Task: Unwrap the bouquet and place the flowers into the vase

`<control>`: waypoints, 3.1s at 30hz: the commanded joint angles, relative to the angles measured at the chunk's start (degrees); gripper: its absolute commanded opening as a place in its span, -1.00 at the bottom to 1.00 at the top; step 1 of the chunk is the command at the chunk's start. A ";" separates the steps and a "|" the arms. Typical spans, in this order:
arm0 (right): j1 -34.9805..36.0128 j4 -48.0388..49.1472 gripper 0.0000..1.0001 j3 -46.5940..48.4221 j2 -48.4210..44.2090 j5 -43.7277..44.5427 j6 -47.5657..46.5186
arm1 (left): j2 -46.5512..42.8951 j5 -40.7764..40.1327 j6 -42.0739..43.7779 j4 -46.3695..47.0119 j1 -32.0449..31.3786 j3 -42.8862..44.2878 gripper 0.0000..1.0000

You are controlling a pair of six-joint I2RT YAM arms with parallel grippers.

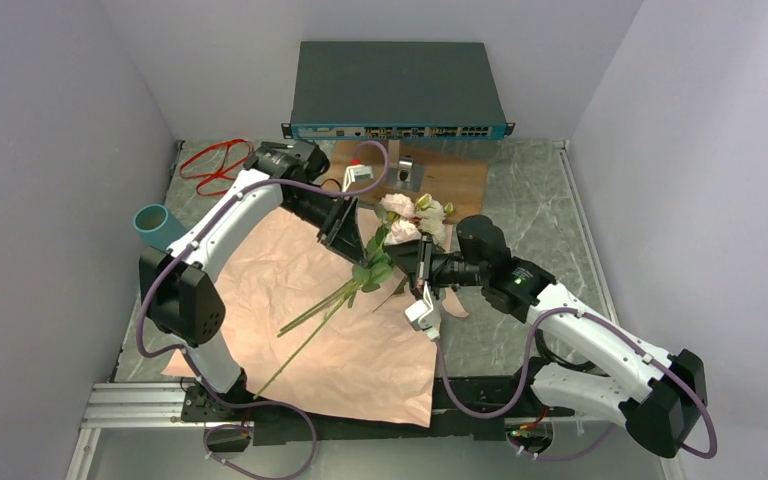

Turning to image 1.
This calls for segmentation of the red ribbon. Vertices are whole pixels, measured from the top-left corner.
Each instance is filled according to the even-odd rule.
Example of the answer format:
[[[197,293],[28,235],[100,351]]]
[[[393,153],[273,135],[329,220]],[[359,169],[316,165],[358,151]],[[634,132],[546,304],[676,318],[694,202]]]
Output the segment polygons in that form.
[[[254,144],[247,139],[224,140],[181,162],[177,173],[181,179],[193,182],[197,196],[221,197],[230,189],[253,152]]]

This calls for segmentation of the pink flower bouquet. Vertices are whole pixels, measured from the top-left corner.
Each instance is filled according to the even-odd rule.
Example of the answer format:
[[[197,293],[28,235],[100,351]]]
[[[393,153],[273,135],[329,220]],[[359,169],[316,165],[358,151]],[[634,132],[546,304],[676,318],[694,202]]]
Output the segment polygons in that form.
[[[428,426],[436,348],[404,317],[414,298],[396,294],[400,271],[329,321],[317,315],[280,335],[352,277],[351,264],[320,245],[316,233],[276,209],[220,274],[221,334],[248,389],[310,413]]]

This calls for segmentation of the pale pink flower stem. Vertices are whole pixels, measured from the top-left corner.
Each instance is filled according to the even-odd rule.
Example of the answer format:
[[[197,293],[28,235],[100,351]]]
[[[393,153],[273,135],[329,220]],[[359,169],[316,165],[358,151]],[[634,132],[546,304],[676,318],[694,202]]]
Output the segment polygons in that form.
[[[353,267],[352,276],[348,281],[282,326],[277,334],[278,337],[286,335],[320,313],[324,314],[325,320],[330,319],[344,305],[351,308],[359,293],[378,290],[384,281],[393,275],[395,269],[385,248],[388,245],[421,238],[422,232],[418,227],[416,205],[409,197],[402,194],[388,194],[375,205],[374,211],[380,226],[375,230],[365,248],[370,260],[369,265]]]

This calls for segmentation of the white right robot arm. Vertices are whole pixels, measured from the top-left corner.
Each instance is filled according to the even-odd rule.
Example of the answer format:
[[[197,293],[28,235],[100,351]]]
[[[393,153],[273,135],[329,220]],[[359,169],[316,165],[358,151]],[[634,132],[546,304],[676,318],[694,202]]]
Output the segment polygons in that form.
[[[561,407],[623,428],[662,458],[673,458],[681,450],[702,459],[715,457],[718,438],[699,356],[687,349],[672,354],[606,320],[548,271],[514,256],[502,230],[488,217],[461,220],[455,234],[460,248],[451,253],[440,252],[428,234],[384,248],[406,275],[416,299],[405,311],[412,328],[438,344],[439,295],[457,287],[480,288],[491,307],[529,328],[511,399],[493,411],[474,410],[456,396],[445,377],[443,388],[458,410],[492,419],[514,408],[534,415],[543,407]],[[541,330],[571,346],[600,374],[557,362],[532,365],[529,351]]]

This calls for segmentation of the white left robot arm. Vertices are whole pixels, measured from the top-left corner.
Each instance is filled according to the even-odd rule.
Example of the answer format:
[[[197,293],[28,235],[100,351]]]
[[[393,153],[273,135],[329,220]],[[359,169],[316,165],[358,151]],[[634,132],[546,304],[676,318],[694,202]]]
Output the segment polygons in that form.
[[[137,330],[151,321],[172,337],[208,394],[208,407],[224,420],[247,406],[244,369],[220,331],[226,307],[215,283],[236,249],[270,213],[283,208],[316,229],[318,242],[354,265],[368,256],[357,224],[357,200],[325,191],[315,180],[330,162],[310,141],[265,142],[244,162],[223,197],[189,231],[139,259]]]

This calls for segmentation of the white cream flower stem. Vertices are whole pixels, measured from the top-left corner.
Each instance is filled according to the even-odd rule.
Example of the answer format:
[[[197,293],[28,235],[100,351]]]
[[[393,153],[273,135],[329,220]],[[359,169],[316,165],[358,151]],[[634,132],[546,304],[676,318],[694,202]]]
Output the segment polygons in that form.
[[[284,372],[299,353],[317,336],[323,327],[341,309],[351,309],[360,293],[372,293],[394,275],[395,263],[385,252],[387,246],[396,246],[425,236],[431,238],[433,251],[443,253],[447,239],[445,221],[456,212],[452,203],[442,203],[425,193],[416,199],[404,194],[386,194],[373,207],[379,226],[369,239],[365,253],[369,260],[366,267],[354,266],[352,276],[336,290],[303,311],[279,329],[278,337],[301,326],[308,320],[321,316],[320,324],[289,355],[280,367],[255,393],[260,397],[265,390]]]

